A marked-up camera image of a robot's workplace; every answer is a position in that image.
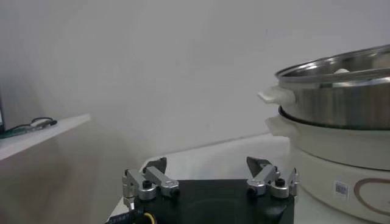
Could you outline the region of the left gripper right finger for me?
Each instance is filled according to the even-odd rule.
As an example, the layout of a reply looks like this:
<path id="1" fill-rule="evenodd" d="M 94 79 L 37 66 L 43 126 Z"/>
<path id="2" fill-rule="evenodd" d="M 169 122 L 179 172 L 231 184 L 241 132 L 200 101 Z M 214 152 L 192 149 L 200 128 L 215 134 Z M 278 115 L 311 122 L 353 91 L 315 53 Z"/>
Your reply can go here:
<path id="1" fill-rule="evenodd" d="M 246 181 L 250 197 L 257 198 L 266 193 L 277 199 L 297 197 L 299 173 L 295 167 L 282 172 L 266 159 L 248 156 L 246 162 L 252 174 L 252 178 Z"/>

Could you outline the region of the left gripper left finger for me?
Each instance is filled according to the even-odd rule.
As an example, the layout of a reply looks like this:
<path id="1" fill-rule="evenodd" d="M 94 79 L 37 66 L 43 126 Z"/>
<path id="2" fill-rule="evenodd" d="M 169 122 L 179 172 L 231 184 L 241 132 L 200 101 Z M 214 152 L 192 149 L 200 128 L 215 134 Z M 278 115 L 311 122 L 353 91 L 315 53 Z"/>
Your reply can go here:
<path id="1" fill-rule="evenodd" d="M 160 194 L 162 197 L 177 198 L 180 194 L 178 180 L 165 175 L 168 160 L 161 157 L 148 161 L 141 170 L 126 169 L 122 176 L 122 200 L 132 210 L 135 200 L 152 201 Z"/>

